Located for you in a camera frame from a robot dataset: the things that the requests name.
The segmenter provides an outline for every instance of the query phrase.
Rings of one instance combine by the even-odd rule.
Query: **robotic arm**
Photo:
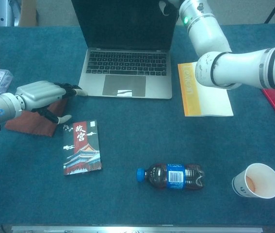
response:
[[[23,110],[38,112],[56,124],[62,124],[71,115],[57,117],[47,108],[51,103],[71,96],[86,96],[78,86],[69,84],[38,81],[16,89],[16,94],[4,93],[0,95],[0,123],[16,118]]]
[[[195,77],[204,86],[232,89],[242,83],[275,89],[275,48],[233,54],[206,0],[168,0],[179,9],[197,55]]]

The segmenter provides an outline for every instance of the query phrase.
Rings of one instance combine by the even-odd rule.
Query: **plastic bottle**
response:
[[[139,182],[148,180],[157,188],[196,190],[204,187],[204,172],[198,164],[153,164],[148,170],[137,169]]]

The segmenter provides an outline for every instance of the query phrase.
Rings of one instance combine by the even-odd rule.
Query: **floor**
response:
[[[78,26],[78,20],[70,0],[36,0],[39,26]],[[218,22],[229,24],[264,23],[275,0],[209,0]],[[275,15],[270,21],[275,23]],[[275,233],[275,226],[263,227],[265,233]],[[11,233],[11,225],[0,226],[0,233]]]

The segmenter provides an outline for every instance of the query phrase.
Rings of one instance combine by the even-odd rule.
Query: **white paper cup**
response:
[[[249,189],[246,176],[250,178],[255,190]],[[247,169],[233,178],[232,188],[236,194],[245,198],[275,197],[275,171],[265,164],[251,164]]]

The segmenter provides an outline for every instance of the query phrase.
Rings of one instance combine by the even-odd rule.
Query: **green indicator light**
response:
[[[187,24],[188,21],[189,21],[189,18],[186,16],[186,17],[184,18],[184,24]]]

